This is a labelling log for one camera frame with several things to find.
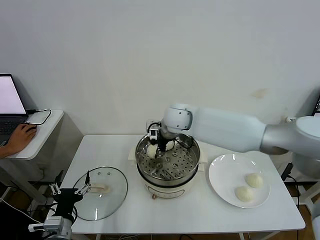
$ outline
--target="glass lid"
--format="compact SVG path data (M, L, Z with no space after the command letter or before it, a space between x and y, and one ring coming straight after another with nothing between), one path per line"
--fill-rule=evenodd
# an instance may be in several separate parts
M73 186L82 188L86 174L79 178ZM81 201L74 205L78 217L88 221L104 219L115 211L124 202L128 192L126 176L114 167L104 166L89 171L91 188Z

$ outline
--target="steamed bun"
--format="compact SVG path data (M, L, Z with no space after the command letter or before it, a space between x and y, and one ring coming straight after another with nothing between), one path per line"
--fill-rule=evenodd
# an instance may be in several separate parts
M155 144L155 145L149 144L148 148L146 149L146 154L148 155L149 158L151 159L156 158L157 148L158 148L158 144Z
M239 186L234 192L236 197L242 202L250 202L254 199L254 193L248 186Z
M166 144L165 150L166 150L166 151L169 151L169 150L173 149L174 146L175 146L175 142L174 142L174 141L170 141L170 142L168 142L168 143Z
M245 176L245 181L246 183L253 188L261 188L262 185L264 184L264 180L262 176L258 173L251 173Z

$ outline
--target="floor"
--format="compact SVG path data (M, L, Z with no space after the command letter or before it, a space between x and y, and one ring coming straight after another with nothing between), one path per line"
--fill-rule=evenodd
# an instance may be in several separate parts
M310 188L312 185L304 185L306 189ZM5 187L0 185L0 196L5 191ZM297 196L297 190L294 186L287 186L288 191L291 196ZM320 194L314 197L312 200L315 201L320 197ZM14 192L8 199L8 203L19 209L27 209L29 206L28 197L21 191ZM305 221L306 227L299 231L299 240L314 240L314 233L312 229L311 215L308 209L301 205L299 211ZM48 210L44 207L39 206L37 211L34 213L34 218L40 222L43 222L46 218ZM91 240L96 239L96 235L87 235ZM240 237L236 233L228 234L191 234L189 235L193 240L239 240ZM101 240L118 240L120 235L102 235ZM136 237L122 236L121 239L126 240L190 240L188 236L181 235L138 235ZM247 233L244 233L244 238L249 240ZM297 239L297 231L283 231L277 235L269 238L270 240L295 240Z

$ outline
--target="laptop keyboard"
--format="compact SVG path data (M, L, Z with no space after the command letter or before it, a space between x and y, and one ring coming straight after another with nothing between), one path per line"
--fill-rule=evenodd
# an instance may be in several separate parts
M20 121L0 121L0 135L10 135L20 123Z

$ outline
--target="person's hand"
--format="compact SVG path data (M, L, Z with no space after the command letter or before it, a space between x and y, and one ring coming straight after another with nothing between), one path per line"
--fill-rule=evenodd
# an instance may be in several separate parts
M7 145L5 146L10 152L10 155L20 152L30 143L37 131L37 129L31 128L36 127L36 125L25 123L22 123L16 127Z

